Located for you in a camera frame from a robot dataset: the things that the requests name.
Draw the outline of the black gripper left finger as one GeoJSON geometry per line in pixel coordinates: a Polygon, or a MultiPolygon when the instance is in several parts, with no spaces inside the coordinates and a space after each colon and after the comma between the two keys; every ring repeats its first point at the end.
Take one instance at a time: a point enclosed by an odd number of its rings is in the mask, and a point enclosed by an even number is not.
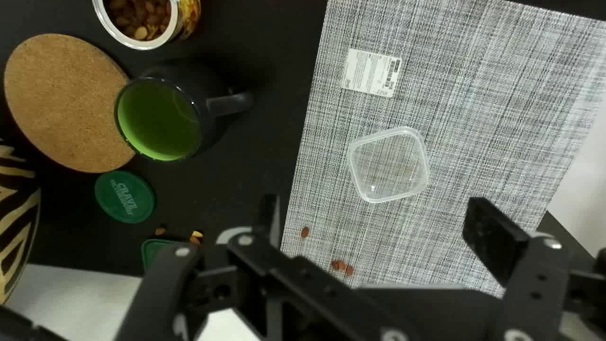
{"type": "Polygon", "coordinates": [[[304,255],[275,246],[281,198],[266,195],[258,217],[224,244],[228,280],[217,301],[243,316],[353,316],[355,291],[304,255]]]}

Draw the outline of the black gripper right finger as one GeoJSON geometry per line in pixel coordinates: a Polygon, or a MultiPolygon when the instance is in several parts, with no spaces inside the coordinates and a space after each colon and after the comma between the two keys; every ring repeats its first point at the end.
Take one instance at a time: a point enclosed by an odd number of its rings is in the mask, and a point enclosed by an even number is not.
{"type": "Polygon", "coordinates": [[[463,238],[506,297],[563,293],[563,244],[550,234],[527,233],[489,198],[468,200],[463,238]]]}

